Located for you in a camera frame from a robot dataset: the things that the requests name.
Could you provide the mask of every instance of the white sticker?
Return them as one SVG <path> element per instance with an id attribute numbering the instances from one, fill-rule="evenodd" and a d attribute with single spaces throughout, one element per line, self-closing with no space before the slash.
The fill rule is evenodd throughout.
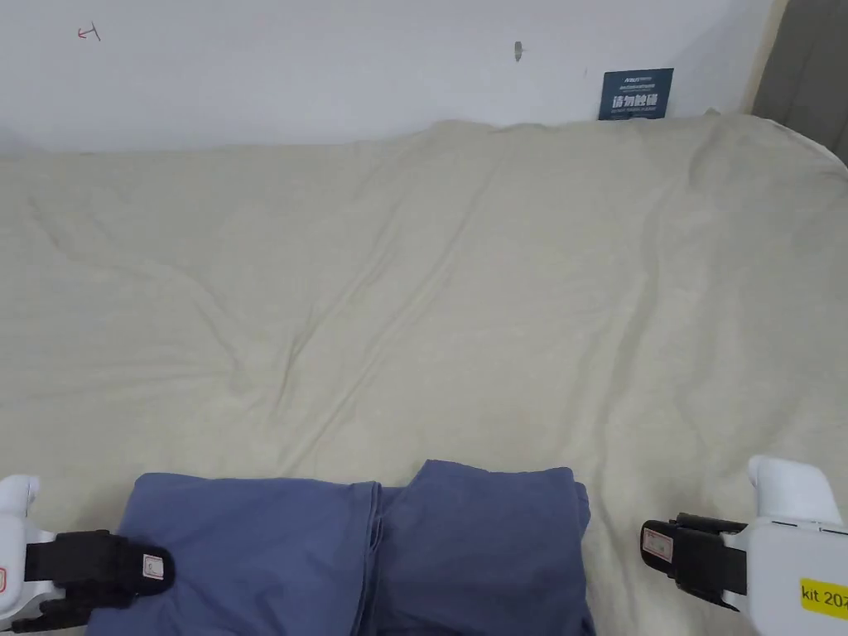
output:
<path id="1" fill-rule="evenodd" d="M 671 563 L 673 548 L 674 542 L 665 534 L 655 533 L 648 528 L 642 532 L 642 550 L 645 552 Z"/>
<path id="2" fill-rule="evenodd" d="M 165 579 L 165 564 L 159 556 L 144 556 L 142 575 L 146 578 L 155 578 L 157 581 Z"/>

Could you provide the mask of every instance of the yellow label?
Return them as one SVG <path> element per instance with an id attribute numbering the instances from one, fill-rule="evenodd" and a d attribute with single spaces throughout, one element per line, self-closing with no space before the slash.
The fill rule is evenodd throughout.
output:
<path id="1" fill-rule="evenodd" d="M 848 588 L 811 578 L 801 579 L 801 607 L 848 621 Z"/>

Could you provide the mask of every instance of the mattress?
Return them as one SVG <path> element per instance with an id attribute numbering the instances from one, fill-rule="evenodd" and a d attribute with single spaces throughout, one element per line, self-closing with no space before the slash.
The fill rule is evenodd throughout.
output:
<path id="1" fill-rule="evenodd" d="M 765 120 L 0 159 L 0 271 L 0 466 L 45 529 L 146 471 L 570 466 L 599 633 L 748 634 L 642 522 L 749 520 L 757 453 L 848 510 L 848 173 Z"/>

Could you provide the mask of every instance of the blue sign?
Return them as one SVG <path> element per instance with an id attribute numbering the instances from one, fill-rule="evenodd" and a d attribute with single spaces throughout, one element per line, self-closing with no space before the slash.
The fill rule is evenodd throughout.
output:
<path id="1" fill-rule="evenodd" d="M 666 116 L 674 69 L 616 70 L 604 74 L 599 120 Z"/>

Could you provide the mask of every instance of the blue fabric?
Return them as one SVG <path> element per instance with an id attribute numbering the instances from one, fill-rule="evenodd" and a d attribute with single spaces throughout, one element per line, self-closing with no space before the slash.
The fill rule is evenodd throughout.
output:
<path id="1" fill-rule="evenodd" d="M 580 552 L 589 498 L 567 468 L 428 461 L 382 508 L 382 633 L 594 633 Z"/>
<path id="2" fill-rule="evenodd" d="M 590 636 L 585 488 L 566 468 L 428 461 L 405 488 L 140 477 L 119 533 L 167 548 L 174 587 L 89 636 Z"/>

